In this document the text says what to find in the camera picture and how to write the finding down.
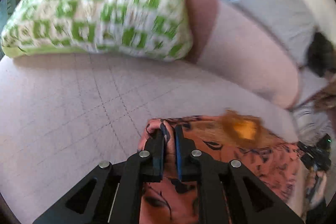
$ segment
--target light blue fabric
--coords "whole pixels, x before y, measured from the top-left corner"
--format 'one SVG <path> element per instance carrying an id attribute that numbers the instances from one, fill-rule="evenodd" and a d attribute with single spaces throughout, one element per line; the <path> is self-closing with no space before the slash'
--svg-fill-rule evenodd
<path id="1" fill-rule="evenodd" d="M 5 26 L 9 17 L 13 14 L 16 7 L 16 0 L 1 0 L 0 1 L 0 33 Z M 0 59 L 4 56 L 0 47 Z"/>
<path id="2" fill-rule="evenodd" d="M 313 40 L 315 20 L 303 0 L 228 0 L 265 26 L 298 65 Z"/>

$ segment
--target couch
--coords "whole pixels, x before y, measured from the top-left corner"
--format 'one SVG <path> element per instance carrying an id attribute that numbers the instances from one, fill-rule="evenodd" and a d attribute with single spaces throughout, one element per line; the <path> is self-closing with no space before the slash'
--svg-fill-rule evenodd
<path id="1" fill-rule="evenodd" d="M 31 224 L 100 160 L 115 163 L 133 154 L 151 117 L 221 115 L 231 108 L 261 117 L 288 142 L 298 140 L 288 109 L 324 84 L 310 85 L 311 74 L 301 73 L 236 7 L 220 0 L 186 5 L 194 47 L 182 61 L 90 54 L 0 61 L 6 110 L 0 192 L 22 224 Z M 288 206 L 301 215 L 301 163 L 297 178 Z"/>

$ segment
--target green and white pillow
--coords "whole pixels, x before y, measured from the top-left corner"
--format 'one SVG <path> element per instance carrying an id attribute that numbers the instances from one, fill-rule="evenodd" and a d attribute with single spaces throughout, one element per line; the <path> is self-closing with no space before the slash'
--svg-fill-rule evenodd
<path id="1" fill-rule="evenodd" d="M 185 0 L 21 0 L 1 46 L 9 57 L 118 51 L 170 61 L 192 38 Z"/>

